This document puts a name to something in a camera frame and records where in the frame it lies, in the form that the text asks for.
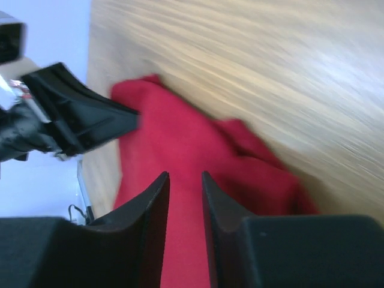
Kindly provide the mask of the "dark red t-shirt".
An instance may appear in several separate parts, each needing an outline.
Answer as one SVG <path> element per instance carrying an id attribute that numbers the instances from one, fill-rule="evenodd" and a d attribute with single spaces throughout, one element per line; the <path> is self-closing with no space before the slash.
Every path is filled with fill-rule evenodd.
<path id="1" fill-rule="evenodd" d="M 168 90 L 156 75 L 113 85 L 111 98 L 139 111 L 120 137 L 122 178 L 115 207 L 170 175 L 162 287 L 209 287 L 202 173 L 259 215 L 316 214 L 298 178 L 238 119 L 212 119 Z"/>

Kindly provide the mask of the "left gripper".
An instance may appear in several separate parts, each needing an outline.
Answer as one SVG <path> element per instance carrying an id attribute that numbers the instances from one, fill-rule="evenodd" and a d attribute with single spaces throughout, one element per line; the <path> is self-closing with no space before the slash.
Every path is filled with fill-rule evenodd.
<path id="1" fill-rule="evenodd" d="M 31 151 L 65 161 L 138 128 L 139 113 L 90 90 L 58 62 L 14 79 L 1 76 L 14 103 L 1 109 L 1 161 L 26 161 Z"/>

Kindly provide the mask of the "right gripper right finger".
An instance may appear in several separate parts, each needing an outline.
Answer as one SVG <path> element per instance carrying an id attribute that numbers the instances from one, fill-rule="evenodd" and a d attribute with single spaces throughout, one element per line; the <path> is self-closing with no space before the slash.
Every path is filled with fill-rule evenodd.
<path id="1" fill-rule="evenodd" d="M 383 286 L 383 227 L 371 217 L 257 216 L 208 172 L 202 203 L 212 287 Z"/>

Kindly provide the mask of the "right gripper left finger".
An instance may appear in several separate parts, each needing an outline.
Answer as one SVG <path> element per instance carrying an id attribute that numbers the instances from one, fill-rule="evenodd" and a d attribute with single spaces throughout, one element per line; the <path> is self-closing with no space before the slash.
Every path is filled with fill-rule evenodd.
<path id="1" fill-rule="evenodd" d="M 159 287 L 170 179 L 81 226 L 58 217 L 1 220 L 2 287 Z"/>

